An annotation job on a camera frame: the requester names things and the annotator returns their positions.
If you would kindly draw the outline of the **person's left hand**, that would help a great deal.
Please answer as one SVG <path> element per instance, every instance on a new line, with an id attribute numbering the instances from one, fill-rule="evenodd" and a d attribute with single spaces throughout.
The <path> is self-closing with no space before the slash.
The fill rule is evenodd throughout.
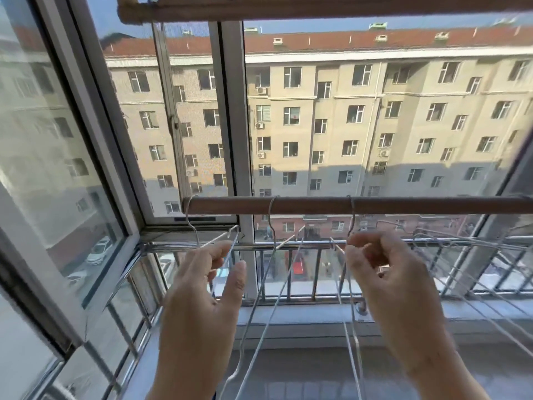
<path id="1" fill-rule="evenodd" d="M 186 255 L 165 298 L 159 359 L 230 358 L 239 312 L 218 314 L 220 298 L 207 291 L 230 248 L 230 241 L 221 241 Z"/>

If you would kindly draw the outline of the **person's right hand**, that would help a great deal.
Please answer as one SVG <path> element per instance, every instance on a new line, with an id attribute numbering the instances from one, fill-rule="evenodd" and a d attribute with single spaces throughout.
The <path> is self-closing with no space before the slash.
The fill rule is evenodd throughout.
<path id="1" fill-rule="evenodd" d="M 400 363 L 415 346 L 452 341 L 434 280 L 406 242 L 387 232 L 357 232 L 346 245 L 360 248 L 377 273 L 376 286 L 361 291 Z"/>

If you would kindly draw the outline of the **person's left forearm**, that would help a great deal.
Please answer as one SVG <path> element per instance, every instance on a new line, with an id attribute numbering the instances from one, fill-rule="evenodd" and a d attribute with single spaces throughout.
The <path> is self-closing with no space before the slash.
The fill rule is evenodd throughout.
<path id="1" fill-rule="evenodd" d="M 216 400 L 228 365 L 228 358 L 160 359 L 145 400 Z"/>

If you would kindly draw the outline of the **person's right forearm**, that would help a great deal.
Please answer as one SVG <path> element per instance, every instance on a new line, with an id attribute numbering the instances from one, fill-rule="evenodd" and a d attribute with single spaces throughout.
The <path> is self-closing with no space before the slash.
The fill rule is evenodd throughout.
<path id="1" fill-rule="evenodd" d="M 491 400 L 452 341 L 415 346 L 401 358 L 401 364 L 420 400 Z"/>

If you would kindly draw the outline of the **steel balcony railing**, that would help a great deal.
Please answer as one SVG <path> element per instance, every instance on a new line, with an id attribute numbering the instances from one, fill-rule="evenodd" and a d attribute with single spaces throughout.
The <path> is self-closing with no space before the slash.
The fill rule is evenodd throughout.
<path id="1" fill-rule="evenodd" d="M 250 339 L 250 329 L 263 325 L 261 336 L 256 339 L 259 347 L 267 335 L 269 323 L 275 310 L 281 305 L 310 304 L 315 302 L 349 304 L 351 306 L 351 326 L 344 324 L 344 334 L 349 352 L 358 354 L 361 347 L 359 330 L 368 316 L 368 305 L 363 298 L 362 291 L 356 281 L 349 276 L 344 264 L 345 241 L 330 240 L 307 241 L 297 240 L 291 236 L 279 242 L 238 242 L 238 237 L 232 240 L 229 254 L 224 259 L 223 267 L 217 272 L 214 282 L 208 285 L 208 291 L 215 298 L 219 298 L 217 286 L 227 280 L 231 266 L 236 262 L 234 252 L 242 253 L 251 251 L 255 255 L 255 265 L 258 266 L 258 287 L 255 299 L 244 300 L 244 306 L 250 307 L 243 336 L 238 338 L 239 351 L 244 352 L 246 341 Z M 292 264 L 291 251 L 308 250 L 307 264 L 309 279 L 304 282 L 291 280 Z M 133 348 L 125 350 L 120 362 L 112 374 L 113 381 L 96 384 L 91 373 L 86 370 L 78 373 L 70 383 L 61 380 L 54 381 L 43 395 L 42 400 L 120 400 L 125 392 L 132 372 L 138 364 L 138 358 L 143 351 L 143 340 L 148 337 L 151 325 L 154 323 L 156 313 L 145 321 L 135 325 L 132 338 Z"/>

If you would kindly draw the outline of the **red vehicle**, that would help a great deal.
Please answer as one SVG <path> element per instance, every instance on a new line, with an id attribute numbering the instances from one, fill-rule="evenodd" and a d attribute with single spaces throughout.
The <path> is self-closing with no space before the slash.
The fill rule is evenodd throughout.
<path id="1" fill-rule="evenodd" d="M 309 279 L 308 264 L 306 257 L 308 256 L 308 250 L 296 252 L 291 251 L 291 280 L 296 282 L 304 282 Z"/>

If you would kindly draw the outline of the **brown wooden clothes rod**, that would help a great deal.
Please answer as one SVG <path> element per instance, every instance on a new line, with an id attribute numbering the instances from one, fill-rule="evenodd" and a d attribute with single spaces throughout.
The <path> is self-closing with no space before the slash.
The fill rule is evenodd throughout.
<path id="1" fill-rule="evenodd" d="M 533 214 L 533 197 L 187 197 L 194 215 Z"/>

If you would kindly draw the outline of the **grey window sill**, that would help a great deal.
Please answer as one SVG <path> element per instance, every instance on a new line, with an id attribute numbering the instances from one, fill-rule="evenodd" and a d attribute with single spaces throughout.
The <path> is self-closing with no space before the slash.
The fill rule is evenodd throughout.
<path id="1" fill-rule="evenodd" d="M 496 334 L 488 319 L 533 322 L 533 296 L 511 297 L 509 302 L 487 298 L 479 300 L 446 300 L 443 312 L 453 334 L 468 340 L 477 335 Z M 154 328 L 143 340 L 143 354 L 132 372 L 120 400 L 144 400 L 154 380 L 162 309 L 156 313 Z M 269 323 L 264 348 L 325 348 L 346 344 L 344 324 L 351 323 L 349 304 L 311 303 L 278 307 Z"/>

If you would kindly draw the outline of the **white parked car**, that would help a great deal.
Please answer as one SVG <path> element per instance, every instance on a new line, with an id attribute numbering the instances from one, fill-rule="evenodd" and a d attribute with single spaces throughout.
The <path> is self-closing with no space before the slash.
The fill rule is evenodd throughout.
<path id="1" fill-rule="evenodd" d="M 102 263 L 110 251 L 113 248 L 114 241 L 109 237 L 105 236 L 100 239 L 91 249 L 89 255 L 85 259 L 85 263 L 96 266 Z"/>

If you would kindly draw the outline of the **open grey window sash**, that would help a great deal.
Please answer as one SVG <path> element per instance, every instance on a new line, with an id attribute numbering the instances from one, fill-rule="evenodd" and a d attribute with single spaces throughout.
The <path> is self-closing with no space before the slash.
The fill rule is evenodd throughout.
<path id="1" fill-rule="evenodd" d="M 85 263 L 109 236 L 106 259 Z M 55 346 L 129 345 L 133 294 L 109 310 L 139 241 L 104 126 L 56 0 L 0 0 L 0 263 L 35 296 Z"/>

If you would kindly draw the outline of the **thick wooden overhead beam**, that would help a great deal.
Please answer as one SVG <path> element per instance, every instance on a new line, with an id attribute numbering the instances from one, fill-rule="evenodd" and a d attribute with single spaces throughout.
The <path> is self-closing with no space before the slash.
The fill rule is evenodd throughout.
<path id="1" fill-rule="evenodd" d="M 533 11 L 533 0 L 117 0 L 124 24 Z"/>

